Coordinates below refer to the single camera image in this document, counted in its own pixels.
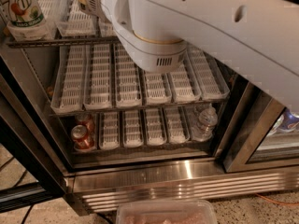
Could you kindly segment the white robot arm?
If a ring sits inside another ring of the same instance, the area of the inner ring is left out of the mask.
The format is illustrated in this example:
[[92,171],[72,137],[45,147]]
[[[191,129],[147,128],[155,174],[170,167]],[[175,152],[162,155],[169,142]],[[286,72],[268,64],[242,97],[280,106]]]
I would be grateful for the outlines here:
[[299,6],[285,0],[78,0],[109,21],[149,72],[178,67],[188,45],[299,111]]

